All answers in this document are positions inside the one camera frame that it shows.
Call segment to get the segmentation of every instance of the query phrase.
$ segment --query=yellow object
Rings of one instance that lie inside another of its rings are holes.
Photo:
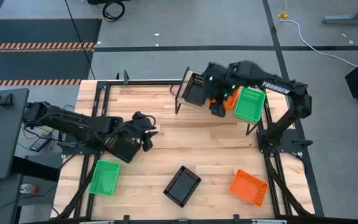
[[[287,18],[288,18],[288,15],[285,14],[284,11],[282,11],[282,12],[280,13],[280,15],[278,15],[278,18],[280,18],[280,19],[287,19]]]

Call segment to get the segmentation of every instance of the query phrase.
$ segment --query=black floor mat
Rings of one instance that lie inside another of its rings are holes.
[[[87,52],[92,59],[92,52]],[[88,79],[82,50],[67,52],[0,52],[0,80]]]
[[[98,41],[101,19],[75,19],[82,42]],[[0,19],[0,43],[79,42],[70,18]]]

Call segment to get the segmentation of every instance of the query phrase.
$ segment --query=desk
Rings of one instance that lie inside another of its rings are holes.
[[[75,112],[91,116],[96,85],[97,81],[81,82]],[[175,114],[175,96],[169,87],[139,82],[110,88],[108,116],[128,120],[140,110],[155,116],[159,133],[152,139],[154,147],[149,152],[140,150],[130,164],[108,153],[101,156],[101,159],[119,162],[121,171],[114,196],[94,196],[92,220],[122,220],[124,215],[130,215],[131,220],[232,219],[233,214],[241,218],[273,218],[269,192],[263,206],[256,207],[229,191],[237,169],[267,182],[264,157],[259,152],[255,132],[245,136],[247,123],[218,118],[209,111],[187,105],[182,105],[180,113]],[[267,98],[276,121],[287,110],[286,99],[271,91],[267,92]],[[101,90],[97,115],[102,113],[103,99],[104,90]],[[313,213],[303,164],[288,154],[282,154],[281,158],[289,189]],[[78,189],[82,163],[83,156],[76,156],[60,173],[54,201],[59,212]],[[184,208],[162,193],[182,165],[202,178]],[[83,196],[80,216],[85,216],[87,200],[88,191]],[[281,194],[278,202],[283,213]]]

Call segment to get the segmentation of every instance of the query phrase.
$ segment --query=white cable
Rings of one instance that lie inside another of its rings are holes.
[[[285,3],[285,14],[287,13],[287,9],[288,9],[288,6],[287,6],[287,2],[286,2],[286,3]],[[297,22],[292,21],[292,20],[290,20],[290,19],[286,19],[286,20],[281,19],[281,21],[282,21],[282,22],[292,22],[292,23],[294,23],[295,25],[297,25],[297,26],[298,26],[299,37],[301,38],[301,40],[303,41],[303,43],[305,43],[307,46],[309,46],[309,47],[310,47],[311,49],[313,49],[315,52],[317,52],[317,53],[319,53],[319,54],[321,54],[321,55],[334,57],[334,58],[336,58],[336,59],[339,59],[339,60],[341,60],[341,61],[343,61],[343,62],[348,63],[349,65],[353,65],[353,66],[358,67],[358,65],[356,65],[356,64],[354,64],[354,63],[351,63],[351,62],[348,62],[347,60],[345,60],[345,59],[343,59],[343,58],[340,58],[340,57],[338,57],[338,56],[331,55],[331,54],[322,53],[322,52],[316,50],[314,47],[312,47],[310,44],[308,44],[308,43],[303,39],[302,34],[301,34],[301,27],[299,26],[299,24],[298,24]]]

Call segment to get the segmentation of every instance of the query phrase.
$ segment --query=yellow and black tape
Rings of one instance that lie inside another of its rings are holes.
[[[83,42],[84,48],[95,47],[92,42]],[[0,43],[0,49],[55,49],[55,48],[82,48],[81,43],[62,42],[62,43]]]
[[[0,52],[73,52],[82,51],[83,49],[2,49]]]
[[[79,85],[81,79],[0,80],[0,86]]]

